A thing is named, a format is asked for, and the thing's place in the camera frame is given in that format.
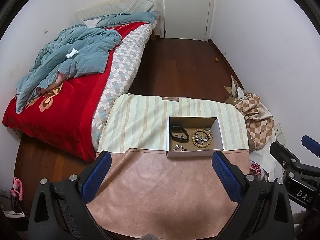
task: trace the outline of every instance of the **black ring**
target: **black ring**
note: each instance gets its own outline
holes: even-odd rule
[[[183,135],[182,135],[183,138],[182,138],[182,136],[179,137],[177,134],[176,134],[176,135],[173,135],[173,134],[172,134],[172,131],[183,131],[183,133],[187,136],[187,138],[185,139]],[[177,141],[177,142],[188,142],[188,141],[189,141],[188,132],[186,131],[186,129],[184,129],[184,128],[183,128],[182,126],[180,126],[180,125],[173,125],[173,126],[171,126],[170,129],[169,129],[169,132],[170,132],[170,136],[171,136],[172,140],[174,140],[174,141]]]

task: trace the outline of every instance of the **red blanket with floral pattern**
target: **red blanket with floral pattern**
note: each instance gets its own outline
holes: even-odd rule
[[[123,39],[143,24],[130,23],[112,29]],[[92,145],[91,122],[110,74],[113,52],[109,53],[104,73],[64,81],[29,103],[21,114],[16,113],[16,98],[13,98],[2,123],[85,161],[94,161],[96,152]]]

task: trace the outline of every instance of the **box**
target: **box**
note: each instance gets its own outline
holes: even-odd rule
[[[169,132],[172,125],[180,125],[189,134],[188,142],[174,141]],[[199,148],[192,142],[192,133],[195,129],[211,128],[212,142],[206,148]],[[173,135],[184,135],[182,131],[173,132]],[[173,151],[175,145],[182,146],[187,151]],[[193,156],[212,156],[215,151],[223,151],[224,143],[221,135],[221,126],[218,117],[186,117],[186,116],[169,116],[167,121],[167,157],[193,157]]]

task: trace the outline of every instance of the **door frame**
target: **door frame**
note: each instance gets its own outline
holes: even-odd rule
[[[212,23],[212,16],[213,16],[213,8],[214,8],[214,1],[210,0],[209,3],[209,13],[208,13],[208,20],[207,20],[207,29],[205,33],[204,40],[208,41],[210,30],[211,30],[211,23]],[[160,0],[161,4],[161,15],[159,17],[159,24],[160,24],[160,38],[164,38],[164,0]]]

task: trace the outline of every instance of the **baseboard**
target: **baseboard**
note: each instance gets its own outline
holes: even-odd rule
[[[228,70],[230,71],[231,75],[235,78],[235,80],[238,82],[239,86],[244,89],[243,85],[241,84],[239,78],[237,77],[235,71],[232,69],[231,65],[229,64],[229,62],[227,61],[227,59],[224,57],[223,53],[218,49],[218,47],[216,46],[216,44],[213,43],[213,41],[211,39],[208,40],[208,42],[210,42],[214,48],[218,51],[220,58],[222,59],[222,61],[225,63],[225,65],[227,66]]]

